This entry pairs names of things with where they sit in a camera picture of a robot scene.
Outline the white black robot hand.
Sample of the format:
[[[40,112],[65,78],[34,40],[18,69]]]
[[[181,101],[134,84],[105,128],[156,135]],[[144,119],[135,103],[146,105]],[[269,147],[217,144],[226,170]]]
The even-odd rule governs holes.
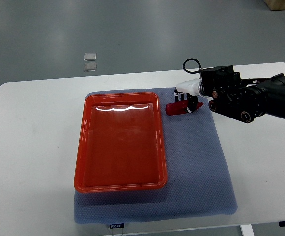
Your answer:
[[[179,83],[175,87],[175,102],[182,113],[193,113],[203,103],[198,100],[200,93],[201,79],[194,79]]]

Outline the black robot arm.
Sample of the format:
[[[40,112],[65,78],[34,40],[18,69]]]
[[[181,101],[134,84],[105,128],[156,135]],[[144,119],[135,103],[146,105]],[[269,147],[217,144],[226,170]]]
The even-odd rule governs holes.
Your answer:
[[[285,119],[285,75],[270,78],[242,79],[232,65],[200,67],[198,79],[176,86],[177,93],[189,97],[210,97],[209,109],[215,113],[251,123],[256,117],[269,114]]]

